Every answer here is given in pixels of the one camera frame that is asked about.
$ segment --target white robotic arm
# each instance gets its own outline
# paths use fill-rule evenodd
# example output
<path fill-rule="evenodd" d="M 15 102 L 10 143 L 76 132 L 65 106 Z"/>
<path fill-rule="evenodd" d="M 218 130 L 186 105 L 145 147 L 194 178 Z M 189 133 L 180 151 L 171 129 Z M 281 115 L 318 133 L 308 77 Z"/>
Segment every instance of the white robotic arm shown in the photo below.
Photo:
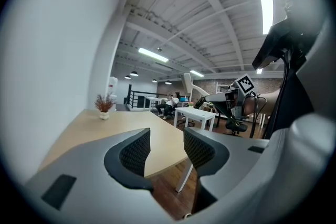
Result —
<path fill-rule="evenodd" d="M 209 95 L 206 91 L 204 91 L 202 88 L 199 86 L 193 85 L 191 82 L 191 76 L 189 73 L 184 73 L 181 77 L 182 79 L 182 84 L 184 89 L 187 91 L 187 93 L 191 93 L 192 89 L 197 90 L 202 96 L 207 96 Z"/>

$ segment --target potted plant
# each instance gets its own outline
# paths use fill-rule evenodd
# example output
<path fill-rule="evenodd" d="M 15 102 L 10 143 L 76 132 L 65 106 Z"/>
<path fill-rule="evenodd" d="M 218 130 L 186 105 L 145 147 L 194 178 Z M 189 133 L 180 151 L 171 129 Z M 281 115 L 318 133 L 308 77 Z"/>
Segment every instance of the potted plant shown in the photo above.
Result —
<path fill-rule="evenodd" d="M 102 96 L 101 94 L 97 95 L 97 99 L 94 104 L 100 111 L 99 118 L 102 120 L 107 120 L 110 117 L 109 110 L 114 105 L 111 94 L 107 94 L 106 96 Z"/>

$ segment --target brick wall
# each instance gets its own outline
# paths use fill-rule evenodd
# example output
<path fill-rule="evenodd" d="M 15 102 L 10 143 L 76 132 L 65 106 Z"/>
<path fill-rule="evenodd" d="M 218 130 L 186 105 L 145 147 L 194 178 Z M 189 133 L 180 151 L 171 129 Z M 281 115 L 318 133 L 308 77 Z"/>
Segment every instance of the brick wall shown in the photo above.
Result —
<path fill-rule="evenodd" d="M 175 92 L 179 92 L 182 97 L 187 95 L 186 92 L 184 92 L 182 81 L 172 81 L 171 85 L 165 84 L 164 82 L 158 82 L 157 88 L 157 93 L 170 93 L 173 95 Z"/>
<path fill-rule="evenodd" d="M 216 93 L 216 83 L 219 84 L 232 84 L 234 79 L 209 79 L 209 80 L 194 80 L 194 84 L 201 87 L 203 90 L 209 94 Z M 270 93 L 279 89 L 282 79 L 253 79 L 254 84 L 256 85 L 257 93 Z M 174 92 L 180 92 L 180 95 L 183 96 L 186 93 L 184 92 L 183 85 L 181 81 L 172 81 L 171 85 L 167 85 L 164 82 L 159 82 L 157 85 L 157 93 L 163 94 L 173 94 Z M 193 90 L 192 101 L 197 101 L 201 95 Z"/>

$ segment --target office chair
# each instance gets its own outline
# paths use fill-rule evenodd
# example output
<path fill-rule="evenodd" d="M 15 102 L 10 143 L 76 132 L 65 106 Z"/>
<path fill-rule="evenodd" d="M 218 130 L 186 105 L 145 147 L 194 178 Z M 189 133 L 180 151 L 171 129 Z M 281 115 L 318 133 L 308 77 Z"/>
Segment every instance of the office chair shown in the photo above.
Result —
<path fill-rule="evenodd" d="M 177 121 L 177 125 L 180 126 L 180 125 L 182 125 L 182 124 L 185 124 L 185 120 L 186 120 L 186 117 L 184 116 L 184 117 L 182 118 L 182 120 L 178 120 L 178 121 Z M 195 126 L 194 120 L 192 120 L 192 122 L 191 122 L 191 121 L 188 121 L 188 127 L 194 127 L 194 126 Z"/>
<path fill-rule="evenodd" d="M 231 130 L 231 133 L 224 133 L 224 134 L 239 136 L 238 134 L 240 132 L 246 132 L 247 125 L 240 124 L 239 126 L 237 126 L 231 119 L 227 119 L 226 124 L 225 124 L 225 128 L 227 128 L 228 130 Z"/>
<path fill-rule="evenodd" d="M 174 105 L 173 108 L 172 108 L 172 110 L 169 110 L 167 116 L 170 116 L 170 117 L 172 117 L 172 119 L 175 119 L 175 109 L 176 108 L 177 108 L 177 105 Z"/>

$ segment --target white pillar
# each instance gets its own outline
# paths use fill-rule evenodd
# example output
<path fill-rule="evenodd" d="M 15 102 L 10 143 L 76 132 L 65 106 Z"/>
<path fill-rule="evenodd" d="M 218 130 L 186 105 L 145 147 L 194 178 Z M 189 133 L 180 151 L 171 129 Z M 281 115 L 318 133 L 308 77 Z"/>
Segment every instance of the white pillar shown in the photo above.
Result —
<path fill-rule="evenodd" d="M 111 17 L 99 42 L 95 59 L 92 64 L 87 108 L 95 107 L 97 94 L 107 94 L 108 84 L 120 36 L 126 24 L 131 7 L 125 7 L 123 12 L 116 11 Z"/>

